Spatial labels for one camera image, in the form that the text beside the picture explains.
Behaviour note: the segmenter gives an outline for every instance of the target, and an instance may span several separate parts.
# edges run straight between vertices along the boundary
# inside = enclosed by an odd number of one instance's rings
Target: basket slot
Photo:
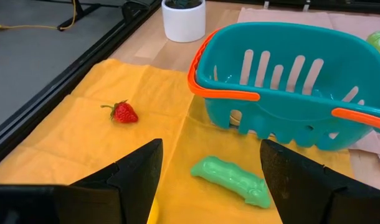
[[[344,102],[350,102],[358,94],[358,91],[359,91],[359,87],[354,86],[351,89],[351,91],[349,91],[349,93],[346,94],[346,96],[342,99],[342,101],[344,101]]]
[[[241,122],[242,113],[239,110],[232,110],[230,112],[230,124],[239,126]]]
[[[244,61],[242,63],[240,85],[247,85],[250,78],[250,71],[252,65],[252,58],[254,56],[253,50],[246,50],[244,54]]]
[[[295,84],[297,83],[298,77],[300,75],[303,63],[305,62],[305,56],[298,55],[295,58],[294,64],[291,68],[290,76],[287,80],[287,87],[285,91],[293,93],[295,91]]]
[[[216,65],[214,66],[214,80],[218,81],[218,79],[217,79],[217,66]]]
[[[310,73],[313,62],[314,60],[308,60],[307,58],[305,58],[305,61],[302,65],[302,69],[295,84],[294,93],[302,94],[306,79],[308,78],[308,74]]]
[[[308,76],[303,84],[302,94],[310,95],[312,93],[313,85],[316,82],[317,76],[320,73],[321,68],[323,67],[323,59],[316,59],[313,61],[312,66],[310,67]]]
[[[278,90],[278,84],[280,83],[280,78],[282,77],[284,67],[283,65],[276,65],[273,70],[272,81],[270,82],[270,89]]]
[[[339,133],[329,133],[328,134],[328,137],[331,138],[332,140],[334,140],[335,138],[337,138]]]
[[[257,78],[255,79],[256,87],[263,87],[266,74],[267,65],[269,63],[270,52],[265,50],[260,55],[260,61],[258,66]]]

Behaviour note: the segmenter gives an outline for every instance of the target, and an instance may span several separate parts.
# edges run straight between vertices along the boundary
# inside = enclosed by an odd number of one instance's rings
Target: red strawberry
[[[102,108],[111,108],[110,118],[121,123],[134,123],[139,120],[138,115],[133,108],[125,101],[115,103],[114,107],[108,105],[102,105]]]

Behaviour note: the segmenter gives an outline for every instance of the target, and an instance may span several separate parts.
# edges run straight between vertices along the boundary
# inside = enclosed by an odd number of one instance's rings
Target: wooden tabletop
[[[246,4],[207,2],[206,36],[218,28],[236,23],[242,7],[262,8]],[[111,55],[111,58],[126,63],[186,72],[203,40],[185,44],[168,40],[159,9]],[[351,150],[351,163],[356,179],[380,189],[380,160],[377,155]]]

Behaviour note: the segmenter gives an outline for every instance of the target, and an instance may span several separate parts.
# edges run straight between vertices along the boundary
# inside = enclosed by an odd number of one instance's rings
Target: yellow towel
[[[116,124],[100,105],[128,100],[136,124]],[[158,223],[280,223],[270,209],[246,205],[236,194],[190,176],[205,156],[232,161],[260,177],[260,141],[211,124],[186,74],[106,60],[94,66],[71,95],[0,163],[0,183],[71,184],[154,138],[164,145],[156,198]],[[287,147],[352,176],[348,151]]]

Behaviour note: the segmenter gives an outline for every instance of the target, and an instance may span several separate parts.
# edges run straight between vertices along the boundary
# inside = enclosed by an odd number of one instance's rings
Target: teal basket
[[[196,83],[260,96],[204,96],[221,128],[230,127],[232,116],[242,134],[274,134],[283,144],[294,139],[329,151],[380,132],[380,53],[364,40],[313,26],[250,22],[225,27],[208,41]]]

